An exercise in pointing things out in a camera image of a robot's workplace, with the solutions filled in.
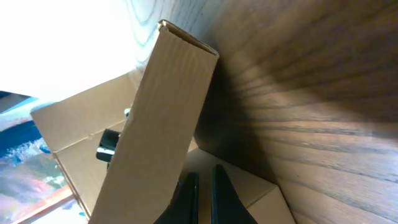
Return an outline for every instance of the brown cardboard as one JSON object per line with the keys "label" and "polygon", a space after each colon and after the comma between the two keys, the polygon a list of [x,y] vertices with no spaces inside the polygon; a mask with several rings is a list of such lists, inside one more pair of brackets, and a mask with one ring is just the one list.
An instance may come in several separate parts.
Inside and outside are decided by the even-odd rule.
{"label": "brown cardboard", "polygon": [[217,59],[160,27],[90,223],[153,223],[165,210]]}
{"label": "brown cardboard", "polygon": [[132,105],[135,93],[129,75],[122,75],[31,113],[88,217],[106,175],[96,148],[106,128],[123,130],[124,109]]}
{"label": "brown cardboard", "polygon": [[180,179],[189,172],[199,173],[199,224],[211,223],[211,181],[217,164],[224,167],[240,201],[258,223],[294,223],[278,186],[201,149],[194,149],[187,155]]}
{"label": "brown cardboard", "polygon": [[[121,123],[110,129],[122,131],[123,127],[124,123]],[[106,176],[106,163],[95,157],[102,133],[103,131],[57,153],[59,162],[89,216]]]}
{"label": "brown cardboard", "polygon": [[136,89],[122,75],[58,103],[32,112],[33,120],[52,152],[125,121]]}

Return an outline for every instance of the wooden surface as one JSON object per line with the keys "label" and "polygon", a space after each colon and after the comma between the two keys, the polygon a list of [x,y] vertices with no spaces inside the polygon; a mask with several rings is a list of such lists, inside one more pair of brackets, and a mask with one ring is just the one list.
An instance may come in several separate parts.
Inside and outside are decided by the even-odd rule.
{"label": "wooden surface", "polygon": [[138,65],[159,19],[219,51],[199,147],[279,184],[298,223],[398,223],[397,1],[127,3]]}

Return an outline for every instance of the cardboard box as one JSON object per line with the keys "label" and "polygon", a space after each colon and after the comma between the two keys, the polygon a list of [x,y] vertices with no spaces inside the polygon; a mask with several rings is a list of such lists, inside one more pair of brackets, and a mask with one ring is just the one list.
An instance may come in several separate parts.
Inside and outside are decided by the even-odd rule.
{"label": "cardboard box", "polygon": [[[159,23],[157,35],[159,38],[142,81],[147,93],[137,101],[155,105],[157,109],[151,112],[160,113],[161,116],[162,113],[172,113],[175,106],[180,111],[189,111],[181,117],[187,115],[185,120],[191,121],[187,124],[192,129],[197,118],[191,120],[189,116],[198,116],[200,113],[218,54],[167,21]],[[131,74],[122,75],[31,113],[88,217],[91,216],[106,175],[106,163],[95,158],[96,148],[104,129],[123,130],[126,122],[124,109],[132,106],[139,86],[137,77]],[[168,88],[176,90],[174,95],[162,92]],[[158,102],[152,98],[154,93],[160,93]],[[192,139],[193,130],[184,131],[186,136],[190,135],[189,150],[196,148]]]}
{"label": "cardboard box", "polygon": [[[161,21],[138,91],[126,74],[32,113],[90,223],[153,223],[170,203],[179,177],[202,169],[202,160],[225,164],[256,219],[267,214],[284,220],[278,214],[289,223],[278,187],[196,149],[192,140],[217,59],[209,46]],[[123,131],[108,173],[106,163],[95,158],[105,128]],[[201,216],[208,217],[207,208]]]}
{"label": "cardboard box", "polygon": [[90,216],[106,175],[95,157],[106,128],[122,131],[136,89],[129,75],[31,113],[82,209]]}

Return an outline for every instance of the corrugated cardboard edge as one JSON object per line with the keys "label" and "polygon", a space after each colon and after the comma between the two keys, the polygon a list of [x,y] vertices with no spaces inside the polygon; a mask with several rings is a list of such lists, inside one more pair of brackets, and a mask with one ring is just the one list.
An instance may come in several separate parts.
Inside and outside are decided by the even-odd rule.
{"label": "corrugated cardboard edge", "polygon": [[162,19],[161,21],[159,21],[158,24],[158,30],[160,31],[162,28],[168,28],[168,30],[176,35],[177,37],[183,39],[184,41],[188,42],[189,44],[192,44],[206,52],[209,52],[215,56],[217,56],[217,58],[220,57],[220,55],[218,54],[218,52],[213,49],[212,47],[210,47],[209,45],[199,41],[198,39],[196,39],[194,36],[192,36],[191,34],[189,34],[188,32],[184,31],[183,29],[178,28],[176,25],[172,24],[171,22]]}
{"label": "corrugated cardboard edge", "polygon": [[278,186],[248,207],[248,212],[258,223],[294,224],[285,198]]}
{"label": "corrugated cardboard edge", "polygon": [[82,141],[84,141],[84,140],[90,139],[92,136],[94,136],[94,135],[96,135],[96,134],[98,134],[98,133],[103,132],[105,129],[110,129],[110,128],[112,128],[113,126],[116,126],[116,125],[118,125],[118,124],[121,124],[121,123],[123,123],[123,122],[125,122],[125,121],[126,121],[126,120],[118,121],[118,122],[116,122],[116,123],[114,123],[114,124],[112,124],[112,125],[110,125],[110,126],[108,126],[108,127],[98,129],[97,131],[95,131],[95,132],[93,132],[93,133],[89,133],[89,135],[87,135],[86,137],[81,138],[81,139],[75,141],[74,143],[69,144],[69,145],[67,145],[67,146],[65,146],[65,147],[63,147],[63,148],[61,148],[61,149],[59,149],[59,150],[57,150],[57,151],[54,151],[53,153],[59,153],[60,151],[62,151],[62,150],[64,150],[64,149],[67,149],[67,148],[69,148],[69,147],[71,147],[71,146],[74,146],[74,145],[78,144],[79,142],[82,142]]}
{"label": "corrugated cardboard edge", "polygon": [[268,193],[270,193],[271,191],[275,190],[275,188],[278,188],[277,185],[275,185],[272,189],[266,189],[265,191],[263,191],[263,193],[255,200],[249,202],[248,204],[244,205],[246,208],[251,207],[252,205],[254,205],[256,202],[260,201],[263,197],[265,197]]}
{"label": "corrugated cardboard edge", "polygon": [[75,197],[76,201],[78,202],[78,204],[80,205],[80,207],[83,209],[83,212],[85,213],[85,215],[87,216],[87,218],[90,218],[90,213],[87,209],[87,207],[85,206],[85,204],[83,203],[82,199],[80,198],[79,193],[77,192],[75,186],[72,184],[72,180],[70,179],[68,173],[66,172],[64,166],[62,165],[61,161],[59,160],[58,156],[56,153],[51,153],[53,158],[55,159],[55,162],[57,162],[57,165],[59,166],[60,170],[62,171],[62,174],[65,178],[65,180],[67,180],[67,184],[69,185],[70,190],[73,193],[73,196]]}
{"label": "corrugated cardboard edge", "polygon": [[[124,84],[124,88],[123,90],[128,92],[129,96],[131,97],[131,100],[129,100],[128,102],[126,102],[126,104],[124,105],[124,108],[120,110],[119,114],[120,114],[120,118],[117,119],[113,119],[110,122],[106,122],[105,125],[101,125],[101,127],[93,127],[90,128],[91,130],[89,131],[85,131],[84,134],[82,134],[81,136],[78,137],[70,137],[69,135],[65,134],[65,132],[62,133],[62,131],[57,131],[55,130],[56,135],[53,134],[48,134],[49,130],[50,132],[54,132],[54,128],[58,128],[58,127],[54,127],[54,126],[50,126],[52,129],[50,129],[50,127],[47,127],[46,124],[51,123],[51,122],[55,122],[55,124],[59,124],[62,125],[62,122],[59,122],[59,120],[61,120],[60,118],[63,119],[67,119],[68,121],[71,119],[75,119],[74,117],[71,117],[69,115],[66,115],[65,117],[63,117],[62,115],[57,114],[57,111],[68,111],[69,113],[80,113],[80,109],[77,109],[75,107],[71,107],[75,106],[77,104],[77,102],[79,102],[79,99],[82,99],[82,96],[85,96],[84,99],[87,99],[88,96],[90,97],[96,97],[96,95],[94,95],[95,91],[98,91],[98,89],[102,89],[102,91],[105,89],[105,91],[109,91],[114,89],[115,85],[121,85],[120,82],[123,82]],[[87,89],[81,93],[78,93],[76,95],[73,95],[67,99],[64,99],[60,102],[56,102],[54,104],[51,105],[47,105],[44,106],[40,109],[37,110],[33,110],[31,111],[30,115],[32,116],[36,126],[38,127],[40,134],[42,135],[42,137],[44,138],[44,141],[46,142],[46,144],[48,145],[49,149],[51,152],[59,152],[62,151],[74,144],[77,144],[79,142],[82,142],[86,139],[89,139],[92,135],[97,134],[101,131],[103,131],[106,128],[115,126],[119,123],[122,123],[125,121],[125,117],[123,114],[123,110],[131,107],[132,102],[134,101],[134,96],[135,93],[137,91],[137,88],[135,87],[134,82],[131,80],[130,74],[126,73],[124,75],[118,76],[116,78],[113,78],[111,80],[108,80],[107,82],[101,83],[99,85],[96,85],[90,89]],[[119,92],[117,95],[118,98],[121,97],[121,93]],[[84,126],[87,125],[87,123],[84,123],[85,121],[83,121],[82,123],[79,123],[78,125],[84,124]],[[62,143],[60,144],[57,141],[54,141],[54,139],[62,139]]]}
{"label": "corrugated cardboard edge", "polygon": [[[146,105],[144,107],[144,109],[145,108],[148,109],[148,108],[153,108],[154,107],[154,106],[148,106],[150,104],[148,104],[147,101],[143,101],[143,99],[141,99],[143,97],[143,95],[142,95],[143,93],[145,93],[146,95],[150,95],[151,94],[151,92],[148,91],[148,89],[144,91],[142,89],[142,85],[146,84],[147,87],[150,86],[150,80],[154,80],[155,78],[157,78],[154,75],[154,73],[161,72],[161,70],[159,70],[156,67],[156,65],[158,64],[159,61],[162,61],[162,58],[164,58],[164,55],[167,55],[164,52],[165,49],[173,50],[174,47],[178,47],[178,48],[183,47],[183,48],[187,48],[188,49],[188,46],[190,46],[189,49],[191,51],[193,51],[194,54],[192,54],[191,59],[190,59],[189,62],[191,62],[191,61],[192,61],[192,63],[195,62],[196,63],[195,64],[196,65],[195,68],[196,69],[200,68],[200,70],[203,70],[205,72],[205,74],[203,74],[202,71],[200,71],[200,72],[196,71],[195,74],[198,75],[199,77],[201,77],[201,80],[200,80],[199,84],[197,84],[197,82],[196,82],[197,80],[195,81],[195,79],[193,79],[193,78],[188,78],[188,80],[190,80],[189,83],[188,83],[189,85],[197,85],[197,86],[196,86],[196,88],[194,88],[192,90],[192,89],[187,88],[188,85],[185,85],[184,86],[184,91],[187,91],[189,93],[194,94],[195,98],[193,99],[193,102],[196,102],[196,101],[200,102],[201,103],[200,104],[200,109],[201,109],[201,107],[203,106],[203,102],[205,100],[205,94],[207,92],[208,85],[210,84],[211,76],[213,74],[213,70],[215,68],[216,60],[217,60],[218,56],[215,55],[215,54],[211,54],[208,51],[203,50],[200,47],[197,47],[196,45],[192,45],[192,44],[190,44],[187,41],[184,41],[178,35],[175,35],[175,34],[171,33],[168,29],[161,29],[160,35],[162,35],[162,34],[165,37],[164,41],[162,42],[162,45],[165,45],[166,47],[163,48],[163,50],[161,51],[162,53],[157,54],[157,56],[155,57],[156,60],[154,60],[154,52],[156,52],[157,45],[160,44],[159,43],[159,39],[157,40],[154,52],[150,56],[150,60],[149,60],[149,63],[148,63],[148,66],[149,66],[150,63],[152,62],[152,70],[151,70],[152,75],[146,76],[146,75],[148,75],[148,71],[149,71],[149,69],[147,68],[146,69],[146,74],[144,75],[144,79],[142,80],[143,83],[141,83],[141,85],[140,85],[140,87],[138,89],[138,92],[137,92],[137,97],[138,98],[136,98],[136,100],[134,101],[134,104],[132,106],[132,111],[133,111],[132,115],[133,116],[129,116],[129,118],[127,119],[125,130],[123,131],[123,133],[121,135],[121,138],[119,140],[119,143],[118,143],[118,146],[117,146],[117,149],[116,149],[116,153],[115,153],[115,155],[113,157],[113,162],[111,163],[111,166],[109,168],[109,172],[108,172],[108,174],[106,176],[106,179],[105,179],[105,182],[104,182],[104,184],[102,186],[101,192],[100,192],[98,200],[97,200],[97,204],[96,204],[95,209],[93,211],[93,214],[91,216],[90,223],[108,223],[111,220],[112,220],[112,222],[115,222],[115,223],[117,223],[117,222],[124,223],[124,222],[127,221],[127,219],[131,220],[132,217],[134,217],[134,221],[135,222],[153,223],[155,218],[158,217],[161,214],[160,207],[164,207],[165,208],[165,207],[167,207],[167,204],[169,204],[169,202],[170,202],[170,199],[168,198],[169,196],[162,197],[162,198],[157,198],[158,195],[160,195],[160,194],[164,195],[164,192],[165,192],[164,189],[159,189],[159,185],[158,184],[155,184],[155,187],[152,187],[152,189],[150,187],[148,189],[146,189],[146,187],[148,187],[148,185],[146,185],[146,183],[141,182],[141,181],[145,180],[145,182],[148,182],[150,180],[147,181],[146,177],[144,177],[145,176],[145,175],[143,175],[144,169],[135,169],[135,168],[138,168],[140,166],[140,164],[145,164],[145,163],[149,164],[148,162],[152,162],[152,161],[154,161],[156,159],[151,159],[151,156],[148,155],[148,154],[140,155],[139,152],[133,153],[134,151],[128,151],[128,148],[131,148],[132,146],[128,145],[127,141],[124,141],[126,139],[126,134],[129,132],[129,130],[130,130],[130,133],[132,132],[131,130],[134,130],[135,133],[139,132],[137,128],[135,128],[135,129],[132,128],[133,127],[132,118],[135,117],[135,116],[142,116],[142,113],[143,113],[144,110],[141,109],[140,110],[141,113],[139,115],[137,115],[137,114],[134,114],[134,113],[137,112],[136,110],[134,110],[134,108],[135,109],[136,108],[142,108],[144,105]],[[170,41],[170,40],[174,41],[174,47],[172,49],[170,49],[170,47],[169,47],[170,44],[165,43],[165,41]],[[164,63],[168,64],[169,73],[170,72],[174,72],[175,73],[175,70],[170,69],[170,67],[172,67],[171,64],[177,64],[177,61],[173,62],[172,60],[181,60],[181,56],[184,56],[184,54],[182,54],[182,53],[178,53],[177,55],[179,56],[179,59],[170,59],[170,58],[173,58],[173,57],[169,57],[168,60],[164,61]],[[197,65],[198,64],[197,57],[199,57],[199,56],[204,57],[205,55],[207,55],[206,59],[204,61],[200,61],[200,62],[201,63],[206,63],[209,67],[208,68],[199,67]],[[184,68],[184,71],[188,70],[187,69],[188,65],[189,65],[189,67],[191,66],[190,63],[187,63],[187,65],[185,63],[181,63],[181,62],[179,62],[179,63],[181,65],[184,65],[184,66],[182,66],[182,68]],[[184,74],[186,74],[186,72],[180,72],[180,76],[184,75]],[[178,93],[177,91],[173,90],[173,88],[166,88],[166,90],[169,91],[172,94],[172,96],[174,96],[174,95],[176,95]],[[159,101],[162,98],[163,98],[163,96],[158,94],[156,96],[155,100]],[[195,117],[195,119],[196,119],[195,120],[195,125],[197,123],[197,119],[198,119],[199,114],[200,114],[200,110],[199,110],[198,106],[199,105],[194,106],[194,109],[192,109],[193,110],[192,111],[192,115],[190,115],[190,116],[194,116]],[[186,120],[189,119],[188,116],[183,116],[183,118],[186,119]],[[144,126],[145,123],[146,123],[146,122],[143,121],[143,118],[135,119],[135,122],[136,122],[135,125],[137,125],[137,123],[139,123],[139,125],[141,125],[141,126]],[[192,122],[193,122],[193,120],[191,120],[191,122],[188,122],[188,124],[187,123],[183,123],[183,124],[185,125],[184,126],[185,128],[189,128],[189,130],[192,129],[192,134],[193,134],[195,127],[192,126],[192,124],[191,124]],[[169,143],[172,142],[173,143],[172,144],[173,147],[176,145],[176,143],[175,143],[175,141],[173,141],[173,139],[166,138],[166,137],[160,137],[160,135],[157,138],[158,139],[166,139],[166,140],[168,140]],[[134,139],[136,139],[136,138],[131,138],[131,139],[128,139],[128,140],[134,142]],[[187,150],[188,150],[188,147],[189,147],[189,142],[190,142],[190,139],[184,139],[184,141],[185,140],[188,140],[188,144],[187,144],[186,148],[184,149],[185,150],[184,155],[186,155],[186,153],[187,153]],[[153,145],[153,146],[151,146],[152,147],[151,148],[152,151],[156,149],[156,147],[157,147],[156,144],[152,144]],[[164,148],[164,150],[162,152],[166,153],[167,152],[167,148],[164,147],[164,146],[163,146],[163,148]],[[182,156],[182,147],[177,146],[177,149],[178,149],[177,156],[181,157]],[[125,160],[126,156],[129,156],[131,159],[135,159],[135,162],[138,162],[138,163],[137,164],[132,163],[132,165],[134,165],[134,167],[127,168],[127,167],[129,167],[127,165],[131,164],[132,161]],[[145,157],[146,161],[138,160],[137,159],[138,156]],[[177,162],[174,162],[174,163],[178,163],[178,164],[174,164],[173,167],[168,167],[169,170],[170,170],[169,174],[165,175],[165,176],[162,176],[162,178],[160,180],[157,180],[157,182],[161,182],[161,181],[169,178],[169,177],[166,177],[166,176],[175,175],[175,173],[176,173],[175,171],[177,171],[177,169],[179,169],[178,170],[178,174],[176,173],[177,175],[176,175],[176,178],[175,178],[175,181],[177,181],[178,175],[179,175],[179,173],[181,173],[182,166],[183,166],[183,164],[179,164],[180,159],[181,158],[175,159],[175,160],[177,160]],[[121,174],[120,172],[117,172],[118,169],[123,171],[123,172],[128,172],[128,174],[130,174],[130,175],[131,175],[131,171],[132,170],[136,170],[137,173],[138,173],[137,176],[139,178],[134,182],[134,185],[132,185],[132,187],[134,186],[136,189],[138,189],[138,191],[148,191],[148,190],[157,189],[156,194],[152,193],[152,195],[150,196],[150,200],[147,201],[144,204],[141,204],[141,202],[144,202],[144,199],[147,200],[147,198],[145,198],[144,196],[141,196],[142,194],[136,194],[136,195],[138,195],[137,196],[138,200],[135,200],[134,198],[132,198],[130,196],[126,197],[126,195],[131,195],[128,192],[131,192],[132,190],[134,190],[134,188],[130,189],[129,187],[127,187],[126,184],[129,184],[129,183],[128,183],[128,181],[125,178],[123,178],[124,174]],[[171,194],[170,194],[170,198],[171,198],[172,192],[174,191],[174,188],[175,188],[175,182],[173,184],[170,184],[170,183],[171,182],[167,183],[166,187],[167,187],[167,191],[170,190],[170,192],[171,192]],[[122,191],[121,192],[115,192],[115,191],[119,190],[115,186],[122,187]],[[159,203],[160,206],[157,205],[157,208],[152,209],[152,211],[148,212],[146,210],[146,208],[150,208],[150,206],[153,206],[152,201],[156,201],[156,200],[158,202],[160,202]],[[119,205],[120,202],[130,202],[131,205],[126,205],[125,203],[123,205]]]}

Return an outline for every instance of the black object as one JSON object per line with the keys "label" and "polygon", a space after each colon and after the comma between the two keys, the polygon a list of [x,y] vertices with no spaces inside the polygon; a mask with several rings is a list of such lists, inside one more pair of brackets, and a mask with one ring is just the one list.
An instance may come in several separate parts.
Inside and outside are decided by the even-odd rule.
{"label": "black object", "polygon": [[171,201],[154,224],[197,224],[198,196],[199,175],[191,172],[182,184],[177,198]]}
{"label": "black object", "polygon": [[105,129],[97,148],[97,153],[95,155],[96,158],[101,161],[111,162],[112,156],[114,155],[114,151],[116,149],[116,145],[119,141],[119,137],[119,132]]}
{"label": "black object", "polygon": [[246,210],[222,165],[213,171],[211,196],[212,224],[257,224]]}

